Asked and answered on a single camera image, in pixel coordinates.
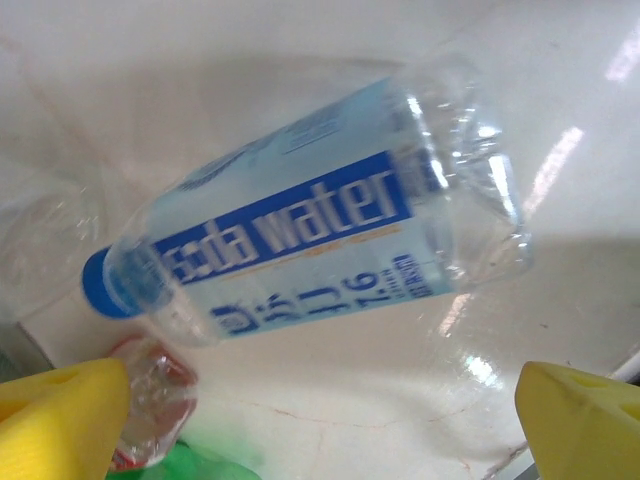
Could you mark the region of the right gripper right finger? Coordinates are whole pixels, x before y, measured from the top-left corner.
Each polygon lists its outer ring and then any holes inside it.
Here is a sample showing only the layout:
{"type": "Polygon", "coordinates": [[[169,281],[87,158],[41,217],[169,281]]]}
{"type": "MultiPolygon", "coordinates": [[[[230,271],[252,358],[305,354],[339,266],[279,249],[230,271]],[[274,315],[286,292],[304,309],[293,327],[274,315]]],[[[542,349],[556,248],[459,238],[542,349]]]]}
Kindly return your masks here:
{"type": "Polygon", "coordinates": [[[547,362],[528,362],[517,415],[543,479],[637,479],[639,388],[547,362]]]}

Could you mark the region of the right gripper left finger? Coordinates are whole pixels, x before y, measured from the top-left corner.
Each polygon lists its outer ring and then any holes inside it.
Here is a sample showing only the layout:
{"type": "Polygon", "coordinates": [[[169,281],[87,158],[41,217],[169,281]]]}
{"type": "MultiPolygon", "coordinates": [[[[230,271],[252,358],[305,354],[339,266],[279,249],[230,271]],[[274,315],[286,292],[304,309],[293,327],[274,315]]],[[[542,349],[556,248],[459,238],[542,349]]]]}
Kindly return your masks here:
{"type": "Polygon", "coordinates": [[[103,479],[128,417],[123,361],[104,358],[1,385],[3,479],[103,479]]]}

